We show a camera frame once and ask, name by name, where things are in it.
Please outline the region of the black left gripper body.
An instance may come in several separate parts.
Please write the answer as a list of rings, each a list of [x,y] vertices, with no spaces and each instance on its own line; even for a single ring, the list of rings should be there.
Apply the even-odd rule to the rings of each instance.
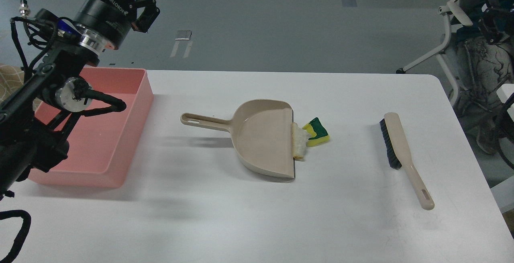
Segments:
[[[136,19],[135,1],[86,0],[74,18],[75,25],[90,29],[106,40],[107,48],[118,50]]]

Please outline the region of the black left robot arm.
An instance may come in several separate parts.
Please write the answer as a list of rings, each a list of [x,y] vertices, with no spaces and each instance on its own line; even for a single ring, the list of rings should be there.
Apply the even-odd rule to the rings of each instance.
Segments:
[[[75,18],[48,9],[29,14],[26,0],[10,18],[22,62],[22,85],[1,102],[1,198],[31,170],[48,173],[67,159],[68,137],[81,117],[125,111],[120,98],[93,89],[82,76],[129,31],[147,33],[161,13],[156,0],[86,0]]]

